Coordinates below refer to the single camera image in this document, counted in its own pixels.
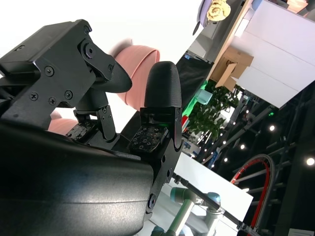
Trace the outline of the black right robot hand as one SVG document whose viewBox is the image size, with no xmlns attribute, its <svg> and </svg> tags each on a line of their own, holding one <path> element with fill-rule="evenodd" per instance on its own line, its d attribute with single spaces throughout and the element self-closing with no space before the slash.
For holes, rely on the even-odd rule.
<svg viewBox="0 0 315 236">
<path fill-rule="evenodd" d="M 0 233 L 132 236 L 152 215 L 182 148 L 176 65 L 147 80 L 140 127 L 115 130 L 107 93 L 131 89 L 85 20 L 47 25 L 0 60 Z"/>
</svg>

